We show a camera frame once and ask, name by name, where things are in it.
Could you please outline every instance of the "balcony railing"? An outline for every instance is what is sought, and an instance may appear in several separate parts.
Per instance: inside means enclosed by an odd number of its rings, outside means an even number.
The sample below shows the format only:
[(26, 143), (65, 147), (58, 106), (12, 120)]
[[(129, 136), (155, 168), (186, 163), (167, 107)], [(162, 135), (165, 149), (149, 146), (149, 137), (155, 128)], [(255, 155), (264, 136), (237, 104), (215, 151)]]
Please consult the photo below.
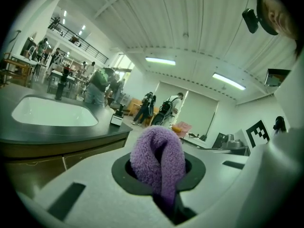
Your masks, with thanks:
[(54, 23), (55, 20), (51, 18), (49, 23), (49, 29), (56, 32), (57, 34), (61, 35), (63, 38), (67, 39), (74, 45), (78, 46), (80, 49), (84, 50), (88, 54), (92, 55), (99, 61), (101, 61), (103, 64), (106, 63), (106, 61), (109, 59), (104, 54), (102, 54), (100, 51), (98, 51), (95, 47), (91, 46), (89, 43), (87, 43), (85, 40), (83, 40), (79, 35), (69, 30), (67, 27), (65, 27), (61, 23)]

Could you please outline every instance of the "lit ceiling lamp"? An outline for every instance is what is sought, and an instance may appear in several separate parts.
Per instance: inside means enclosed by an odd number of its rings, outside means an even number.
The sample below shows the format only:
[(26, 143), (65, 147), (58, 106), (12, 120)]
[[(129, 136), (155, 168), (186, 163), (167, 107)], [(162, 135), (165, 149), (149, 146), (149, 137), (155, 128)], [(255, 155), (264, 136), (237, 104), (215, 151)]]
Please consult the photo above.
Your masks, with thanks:
[(175, 66), (175, 61), (170, 61), (170, 60), (165, 60), (165, 59), (160, 59), (160, 58), (153, 58), (153, 57), (146, 57), (146, 60), (148, 62), (152, 63), (163, 63), (163, 64), (169, 64)]
[(226, 78), (226, 77), (224, 77), (222, 75), (213, 74), (212, 77), (214, 77), (216, 79), (219, 79), (221, 81), (224, 81), (225, 83), (230, 84), (230, 85), (232, 85), (232, 86), (234, 86), (234, 87), (236, 87), (236, 88), (238, 88), (240, 90), (245, 90), (246, 89), (244, 86), (239, 85), (238, 83), (236, 83), (236, 82), (232, 81), (231, 79), (228, 79), (228, 78)]

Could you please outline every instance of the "sink basin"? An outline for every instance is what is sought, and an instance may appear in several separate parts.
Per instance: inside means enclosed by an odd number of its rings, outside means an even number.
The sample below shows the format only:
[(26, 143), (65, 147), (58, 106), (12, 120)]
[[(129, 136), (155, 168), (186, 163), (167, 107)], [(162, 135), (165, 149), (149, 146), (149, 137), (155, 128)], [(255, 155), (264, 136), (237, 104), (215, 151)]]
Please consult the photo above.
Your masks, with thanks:
[(98, 123), (84, 107), (38, 97), (23, 98), (12, 117), (20, 123), (46, 126), (94, 126)]

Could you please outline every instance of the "towel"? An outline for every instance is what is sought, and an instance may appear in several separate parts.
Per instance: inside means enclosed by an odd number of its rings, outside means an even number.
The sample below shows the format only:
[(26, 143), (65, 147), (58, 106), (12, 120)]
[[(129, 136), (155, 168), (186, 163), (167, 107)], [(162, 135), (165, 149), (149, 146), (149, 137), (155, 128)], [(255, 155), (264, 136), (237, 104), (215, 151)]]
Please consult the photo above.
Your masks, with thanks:
[(171, 130), (152, 126), (138, 138), (130, 156), (137, 179), (152, 186), (165, 209), (172, 208), (176, 183), (186, 175), (181, 141)]

